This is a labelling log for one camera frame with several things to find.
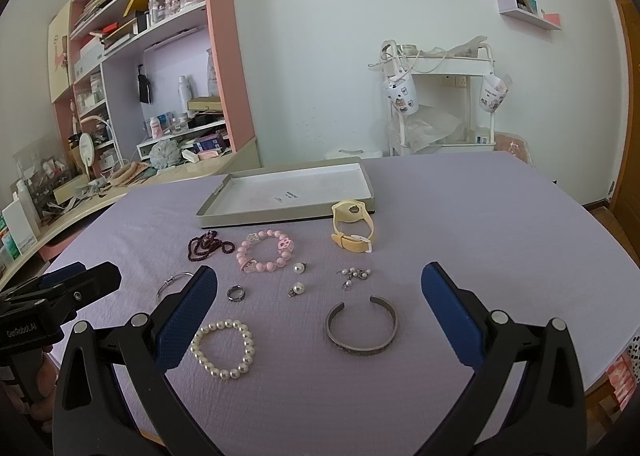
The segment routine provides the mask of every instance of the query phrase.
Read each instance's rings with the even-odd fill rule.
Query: human hand
[[[56,401],[56,382],[58,381],[58,368],[47,355],[52,349],[53,346],[43,348],[42,366],[36,375],[38,391],[44,396],[41,401],[29,406],[2,382],[4,391],[11,403],[14,404],[15,409],[21,414],[29,414],[37,422],[43,422],[42,430],[49,433],[51,432],[51,419],[53,418],[53,407]]]

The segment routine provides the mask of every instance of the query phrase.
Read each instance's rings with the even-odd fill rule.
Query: finger
[[[4,389],[6,396],[9,397],[9,400],[14,405],[15,410],[17,410],[20,414],[28,414],[29,404],[25,404],[22,400],[20,400],[20,397],[15,394],[15,391],[13,389],[9,389],[9,387],[4,382],[0,382],[0,384],[2,384],[2,388]]]
[[[49,396],[37,404],[31,406],[31,417],[36,422],[46,422],[53,418],[53,406],[56,402],[56,388],[53,388]]]
[[[42,396],[49,396],[49,393],[58,381],[58,368],[48,355],[42,355],[42,366],[36,375],[38,391]]]
[[[47,420],[42,424],[40,428],[43,432],[48,432],[49,434],[51,434],[51,431],[53,431],[53,420]]]

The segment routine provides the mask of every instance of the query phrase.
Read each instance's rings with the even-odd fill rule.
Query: silver ring
[[[240,292],[240,295],[236,296],[236,297],[231,297],[234,293],[236,292]],[[244,288],[242,286],[232,286],[231,288],[229,288],[226,291],[226,298],[229,299],[229,301],[231,302],[240,302],[244,300],[244,296],[246,295],[246,293],[244,292]]]
[[[396,332],[398,331],[398,315],[396,314],[396,310],[388,300],[383,299],[382,297],[372,295],[371,297],[369,297],[369,301],[371,301],[373,304],[379,304],[380,306],[385,308],[391,315],[391,319],[394,322],[394,330],[391,332],[391,336],[382,344],[379,344],[378,346],[374,346],[372,348],[356,348],[354,346],[348,346],[347,344],[341,343],[334,337],[334,334],[331,333],[331,322],[334,320],[335,316],[344,309],[344,302],[340,302],[332,308],[332,310],[329,312],[329,315],[326,316],[326,320],[324,321],[324,330],[326,331],[327,337],[329,337],[329,340],[331,340],[339,350],[342,350],[351,355],[369,357],[372,355],[377,355],[378,353],[382,353],[389,347],[389,344],[393,342],[394,338],[396,337]]]
[[[158,293],[156,293],[156,303],[160,302],[160,294],[166,290],[167,288],[169,288],[169,286],[176,280],[178,279],[178,277],[193,277],[193,274],[189,271],[182,271],[180,273],[176,273],[175,275],[172,275],[169,279],[167,279],[166,281],[164,281],[164,283],[162,284],[162,286],[160,287],[160,289],[158,290]]]

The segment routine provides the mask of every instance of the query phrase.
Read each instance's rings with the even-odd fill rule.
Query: door frame
[[[611,198],[611,204],[609,210],[613,212],[618,202],[618,196],[620,195],[620,187],[622,185],[622,178],[625,175],[626,161],[629,156],[629,143],[631,142],[631,129],[633,128],[634,120],[634,97],[635,97],[635,85],[634,85],[634,64],[631,56],[631,43],[629,41],[629,26],[626,22],[625,12],[623,7],[633,6],[634,4],[630,0],[616,0],[618,6],[618,12],[620,14],[620,21],[622,22],[622,33],[625,36],[625,48],[626,48],[626,69],[629,76],[629,109],[628,117],[626,120],[626,137],[625,148],[622,153],[622,163],[620,164],[620,172],[618,173],[618,179],[616,180],[616,188],[613,191],[613,197]]]

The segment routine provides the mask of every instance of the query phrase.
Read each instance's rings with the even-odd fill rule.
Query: baseboard
[[[606,209],[608,209],[609,200],[594,201],[593,203],[587,203],[586,205],[583,205],[583,207],[589,212],[594,211],[595,209],[599,209],[600,207],[605,207]]]

